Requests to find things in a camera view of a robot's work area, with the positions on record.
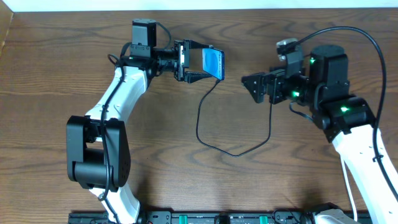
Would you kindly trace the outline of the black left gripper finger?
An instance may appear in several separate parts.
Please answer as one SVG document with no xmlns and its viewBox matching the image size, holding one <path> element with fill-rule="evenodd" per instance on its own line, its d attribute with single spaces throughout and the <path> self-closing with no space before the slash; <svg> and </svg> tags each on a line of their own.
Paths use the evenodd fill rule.
<svg viewBox="0 0 398 224">
<path fill-rule="evenodd" d="M 189 49 L 213 49 L 214 47 L 212 45 L 202 44 L 202 43 L 196 42 L 194 40 L 188 40 L 188 48 Z"/>
<path fill-rule="evenodd" d="M 201 72 L 184 72 L 184 81 L 187 83 L 194 83 L 204 78 L 211 78 L 212 75 Z"/>
</svg>

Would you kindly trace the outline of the blue screen Galaxy smartphone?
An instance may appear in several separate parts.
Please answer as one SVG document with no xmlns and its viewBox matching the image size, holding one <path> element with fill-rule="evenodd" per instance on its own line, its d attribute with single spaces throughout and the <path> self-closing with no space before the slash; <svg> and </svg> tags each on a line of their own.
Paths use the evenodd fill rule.
<svg viewBox="0 0 398 224">
<path fill-rule="evenodd" d="M 217 78 L 224 80 L 224 52 L 219 49 L 202 49 L 203 71 Z"/>
</svg>

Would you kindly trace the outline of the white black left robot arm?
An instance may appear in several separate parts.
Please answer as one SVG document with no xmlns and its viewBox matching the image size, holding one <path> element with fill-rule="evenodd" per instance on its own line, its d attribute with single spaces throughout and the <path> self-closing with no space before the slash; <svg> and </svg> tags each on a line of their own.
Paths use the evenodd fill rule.
<svg viewBox="0 0 398 224">
<path fill-rule="evenodd" d="M 88 189 L 102 203 L 110 223 L 145 223 L 141 204 L 127 182 L 131 155 L 126 123 L 153 78 L 172 72 L 179 82 L 193 83 L 209 74 L 189 72 L 192 49 L 213 49 L 194 40 L 169 40 L 157 46 L 153 19 L 132 21 L 132 40 L 119 55 L 109 54 L 114 77 L 99 102 L 66 125 L 68 178 Z"/>
</svg>

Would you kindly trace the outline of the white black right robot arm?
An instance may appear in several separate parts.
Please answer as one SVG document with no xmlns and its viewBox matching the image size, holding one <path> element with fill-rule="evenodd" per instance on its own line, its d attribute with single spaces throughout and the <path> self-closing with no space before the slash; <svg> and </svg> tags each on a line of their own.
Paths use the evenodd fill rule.
<svg viewBox="0 0 398 224">
<path fill-rule="evenodd" d="M 286 66 L 242 77 L 256 103 L 265 96 L 276 105 L 291 100 L 307 106 L 312 122 L 345 162 L 373 223 L 397 223 L 397 171 L 365 99 L 349 92 L 348 57 L 342 47 L 321 45 L 310 53 L 309 74 L 302 75 L 300 47 L 286 56 Z"/>
</svg>

